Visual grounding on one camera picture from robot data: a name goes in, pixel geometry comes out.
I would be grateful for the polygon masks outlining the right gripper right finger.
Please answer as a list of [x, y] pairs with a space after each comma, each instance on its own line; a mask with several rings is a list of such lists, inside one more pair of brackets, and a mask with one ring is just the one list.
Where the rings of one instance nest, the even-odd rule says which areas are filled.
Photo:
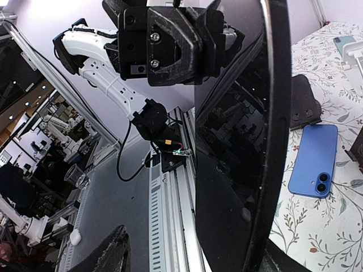
[[268, 240], [261, 261], [260, 272], [310, 272], [309, 269], [290, 258], [273, 241]]

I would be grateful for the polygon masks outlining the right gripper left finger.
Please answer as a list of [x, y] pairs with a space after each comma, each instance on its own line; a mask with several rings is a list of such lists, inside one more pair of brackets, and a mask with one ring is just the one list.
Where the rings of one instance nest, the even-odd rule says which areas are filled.
[[111, 272], [131, 271], [130, 238], [126, 227], [117, 226], [89, 256], [76, 266], [71, 272]]

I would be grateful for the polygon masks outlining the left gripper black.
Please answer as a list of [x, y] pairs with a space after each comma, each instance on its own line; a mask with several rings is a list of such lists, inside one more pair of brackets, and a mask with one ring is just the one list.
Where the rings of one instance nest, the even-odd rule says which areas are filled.
[[151, 86], [190, 84], [198, 69], [198, 76], [216, 78], [242, 48], [246, 35], [225, 21], [221, 1], [202, 10], [196, 29], [190, 7], [148, 9], [146, 4], [102, 2], [117, 27], [116, 37], [104, 49], [122, 80], [147, 77]]

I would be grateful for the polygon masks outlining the black phone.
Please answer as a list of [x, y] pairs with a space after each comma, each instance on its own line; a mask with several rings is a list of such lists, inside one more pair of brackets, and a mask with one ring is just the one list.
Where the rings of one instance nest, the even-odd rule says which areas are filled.
[[291, 81], [286, 1], [222, 1], [244, 36], [195, 89], [196, 233], [212, 271], [258, 271], [280, 194]]

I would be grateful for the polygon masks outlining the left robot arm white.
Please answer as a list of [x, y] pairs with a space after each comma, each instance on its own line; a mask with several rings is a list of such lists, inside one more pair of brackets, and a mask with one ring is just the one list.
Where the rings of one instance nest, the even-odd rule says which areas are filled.
[[125, 85], [145, 78], [152, 87], [200, 85], [218, 77], [239, 52], [244, 34], [228, 25], [219, 1], [103, 1], [113, 30], [84, 19], [53, 40], [63, 67], [100, 89], [125, 113], [141, 137], [178, 141], [165, 107]]

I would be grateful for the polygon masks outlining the black round folding stand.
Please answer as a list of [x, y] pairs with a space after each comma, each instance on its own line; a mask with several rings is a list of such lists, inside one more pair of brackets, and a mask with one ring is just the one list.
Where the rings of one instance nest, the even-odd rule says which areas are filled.
[[290, 130], [320, 123], [322, 107], [315, 99], [308, 78], [299, 74], [292, 77]]

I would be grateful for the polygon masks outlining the teal phone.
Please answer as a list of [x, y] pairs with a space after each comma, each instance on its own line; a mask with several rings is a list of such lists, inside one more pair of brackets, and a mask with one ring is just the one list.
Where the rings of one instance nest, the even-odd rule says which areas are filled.
[[333, 42], [340, 55], [343, 56], [343, 46], [349, 43], [356, 42], [356, 40], [353, 36], [340, 36], [333, 38]]

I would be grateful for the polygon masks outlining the silver folding phone stand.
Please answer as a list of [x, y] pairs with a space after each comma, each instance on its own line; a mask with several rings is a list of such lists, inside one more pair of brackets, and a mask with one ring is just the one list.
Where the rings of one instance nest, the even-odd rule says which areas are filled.
[[343, 46], [343, 63], [349, 66], [357, 66], [362, 72], [362, 41], [347, 43]]

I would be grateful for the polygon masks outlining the floral table mat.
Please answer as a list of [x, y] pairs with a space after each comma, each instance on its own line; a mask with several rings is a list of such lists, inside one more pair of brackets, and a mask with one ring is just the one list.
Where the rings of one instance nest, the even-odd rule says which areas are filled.
[[362, 173], [347, 150], [362, 128], [362, 98], [341, 66], [334, 38], [362, 39], [362, 27], [331, 22], [292, 46], [292, 73], [310, 82], [322, 106], [323, 124], [335, 125], [338, 141], [334, 177], [327, 198], [292, 194], [288, 183], [302, 131], [290, 133], [286, 164], [270, 239], [311, 271], [362, 270]]

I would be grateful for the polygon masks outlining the clear plastic cup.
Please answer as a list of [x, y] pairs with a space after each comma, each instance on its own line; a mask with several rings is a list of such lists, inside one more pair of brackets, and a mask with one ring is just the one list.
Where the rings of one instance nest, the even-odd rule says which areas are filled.
[[78, 189], [87, 187], [90, 183], [89, 177], [76, 164], [73, 164], [67, 171], [64, 181], [74, 185]]

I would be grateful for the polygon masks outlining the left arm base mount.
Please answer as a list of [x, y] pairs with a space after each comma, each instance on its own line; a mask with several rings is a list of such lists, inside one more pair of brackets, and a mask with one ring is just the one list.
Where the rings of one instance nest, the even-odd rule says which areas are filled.
[[146, 128], [139, 131], [143, 139], [150, 141], [152, 147], [157, 147], [161, 154], [159, 161], [163, 173], [185, 165], [187, 157], [193, 154], [193, 151], [183, 144], [181, 128], [181, 125], [174, 122], [171, 125], [165, 125], [164, 130], [158, 135], [152, 135]]

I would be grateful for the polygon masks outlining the left aluminium frame post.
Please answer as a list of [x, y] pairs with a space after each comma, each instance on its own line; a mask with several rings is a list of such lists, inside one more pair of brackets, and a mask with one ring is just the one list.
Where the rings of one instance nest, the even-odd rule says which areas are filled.
[[322, 3], [320, 0], [310, 0], [310, 3], [313, 8], [313, 12], [315, 17], [320, 25], [320, 27], [324, 27], [330, 24], [330, 21], [326, 18]]

